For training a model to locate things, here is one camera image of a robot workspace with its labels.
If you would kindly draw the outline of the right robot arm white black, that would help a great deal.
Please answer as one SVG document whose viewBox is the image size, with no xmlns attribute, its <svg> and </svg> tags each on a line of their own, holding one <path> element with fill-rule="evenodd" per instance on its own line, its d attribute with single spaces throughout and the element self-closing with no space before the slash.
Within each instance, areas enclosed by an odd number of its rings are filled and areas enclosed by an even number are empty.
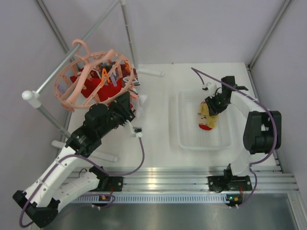
<svg viewBox="0 0 307 230">
<path fill-rule="evenodd" d="M 208 106 L 207 117 L 214 117 L 224 112 L 231 104 L 246 118 L 243 134 L 244 149 L 230 163 L 222 176 L 208 178 L 209 190 L 251 191 L 249 177 L 252 162 L 251 156 L 256 153 L 271 154 L 281 145 L 282 116 L 278 111 L 270 111 L 256 99 L 247 94 L 245 86 L 238 86 L 233 76 L 220 80 L 222 91 L 205 99 Z"/>
</svg>

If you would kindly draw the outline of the orange clothes peg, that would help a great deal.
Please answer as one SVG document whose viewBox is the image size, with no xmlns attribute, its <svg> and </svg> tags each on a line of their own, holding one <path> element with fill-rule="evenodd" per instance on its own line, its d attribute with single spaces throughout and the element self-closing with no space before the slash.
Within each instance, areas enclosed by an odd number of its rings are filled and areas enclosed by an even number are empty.
<svg viewBox="0 0 307 230">
<path fill-rule="evenodd" d="M 101 71 L 101 86 L 104 86 L 104 84 L 107 82 L 107 84 L 109 84 L 111 82 L 110 80 L 110 76 L 108 74 L 108 71 L 106 70 L 106 68 L 102 68 Z"/>
</svg>

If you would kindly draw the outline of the red sock white cuff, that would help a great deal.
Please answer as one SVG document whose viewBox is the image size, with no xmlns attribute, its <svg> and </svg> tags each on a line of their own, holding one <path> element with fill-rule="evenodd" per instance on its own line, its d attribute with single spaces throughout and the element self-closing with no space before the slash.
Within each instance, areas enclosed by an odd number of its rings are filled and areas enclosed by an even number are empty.
<svg viewBox="0 0 307 230">
<path fill-rule="evenodd" d="M 107 71 L 110 71 L 113 67 L 115 62 L 101 63 L 97 65 L 88 75 L 87 79 L 85 80 L 83 89 L 81 90 L 81 94 L 87 99 L 91 95 L 91 93 L 96 89 L 97 86 L 101 86 L 101 71 L 102 68 L 106 68 Z M 97 94 L 93 97 L 96 102 L 103 102 L 116 94 L 118 94 L 122 88 L 124 88 L 128 81 L 131 71 L 127 63 L 120 65 L 121 74 L 118 73 L 116 69 L 115 72 L 112 73 L 110 76 L 111 82 L 104 84 L 101 86 L 100 90 Z"/>
</svg>

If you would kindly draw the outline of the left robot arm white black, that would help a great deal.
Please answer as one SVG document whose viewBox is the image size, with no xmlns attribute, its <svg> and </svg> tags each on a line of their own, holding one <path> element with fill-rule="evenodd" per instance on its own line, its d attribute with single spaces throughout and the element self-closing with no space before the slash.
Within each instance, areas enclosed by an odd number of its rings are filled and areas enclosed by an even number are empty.
<svg viewBox="0 0 307 230">
<path fill-rule="evenodd" d="M 101 140 L 113 129 L 127 125 L 135 118 L 130 105 L 130 93 L 116 97 L 109 105 L 96 103 L 84 115 L 83 124 L 72 132 L 58 157 L 27 189 L 14 193 L 14 201 L 40 228 L 49 225 L 68 203 L 93 189 L 104 190 L 108 178 L 90 172 L 84 182 L 73 187 L 61 185 L 79 165 L 101 145 Z"/>
</svg>

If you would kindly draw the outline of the white perforated plastic basket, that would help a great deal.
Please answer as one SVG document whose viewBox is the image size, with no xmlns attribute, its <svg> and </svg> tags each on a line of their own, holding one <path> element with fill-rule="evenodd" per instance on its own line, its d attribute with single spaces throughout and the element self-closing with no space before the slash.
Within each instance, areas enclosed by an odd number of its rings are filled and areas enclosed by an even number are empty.
<svg viewBox="0 0 307 230">
<path fill-rule="evenodd" d="M 209 93 L 203 90 L 182 90 L 177 95 L 177 137 L 187 150 L 224 150 L 234 144 L 233 111 L 227 108 L 217 118 L 201 112 Z"/>
</svg>

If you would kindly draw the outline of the yellow sock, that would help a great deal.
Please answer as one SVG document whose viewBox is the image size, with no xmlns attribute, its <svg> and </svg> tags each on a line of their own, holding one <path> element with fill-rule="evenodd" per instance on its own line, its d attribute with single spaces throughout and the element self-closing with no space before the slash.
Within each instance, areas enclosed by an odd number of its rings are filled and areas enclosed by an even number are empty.
<svg viewBox="0 0 307 230">
<path fill-rule="evenodd" d="M 199 125 L 206 126 L 207 130 L 211 130 L 216 127 L 218 121 L 218 115 L 210 115 L 209 107 L 206 102 L 202 102 L 199 108 Z"/>
</svg>

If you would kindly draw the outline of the pink round clip hanger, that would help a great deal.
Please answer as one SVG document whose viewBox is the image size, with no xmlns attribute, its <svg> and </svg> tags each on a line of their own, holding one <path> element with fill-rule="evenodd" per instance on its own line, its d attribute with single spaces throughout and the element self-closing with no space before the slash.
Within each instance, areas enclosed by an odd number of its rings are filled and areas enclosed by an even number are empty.
<svg viewBox="0 0 307 230">
<path fill-rule="evenodd" d="M 127 57 L 113 49 L 91 52 L 81 39 L 75 39 L 73 45 L 84 47 L 86 54 L 75 54 L 77 59 L 56 78 L 54 94 L 65 109 L 73 112 L 94 103 L 109 105 L 124 93 L 132 100 L 139 98 L 136 70 Z"/>
</svg>

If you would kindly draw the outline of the red white patterned sock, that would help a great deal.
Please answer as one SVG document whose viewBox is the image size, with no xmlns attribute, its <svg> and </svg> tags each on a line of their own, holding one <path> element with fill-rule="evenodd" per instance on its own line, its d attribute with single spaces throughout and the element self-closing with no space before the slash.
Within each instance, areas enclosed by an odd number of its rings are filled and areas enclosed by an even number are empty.
<svg viewBox="0 0 307 230">
<path fill-rule="evenodd" d="M 199 127 L 203 130 L 209 131 L 214 128 L 214 124 L 212 123 L 212 119 L 209 114 L 209 108 L 206 102 L 202 102 L 199 106 L 198 124 Z"/>
</svg>

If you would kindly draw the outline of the aluminium mounting rail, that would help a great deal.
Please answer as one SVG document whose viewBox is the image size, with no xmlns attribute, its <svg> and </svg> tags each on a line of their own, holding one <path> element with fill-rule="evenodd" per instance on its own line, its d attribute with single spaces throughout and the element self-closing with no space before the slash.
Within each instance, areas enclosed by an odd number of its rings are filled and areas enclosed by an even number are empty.
<svg viewBox="0 0 307 230">
<path fill-rule="evenodd" d="M 246 199 L 250 193 L 289 194 L 299 191 L 295 177 L 279 167 L 256 167 L 247 182 L 233 189 L 211 178 L 218 171 L 136 172 L 113 179 L 99 188 L 77 195 L 74 203 L 225 203 Z"/>
</svg>

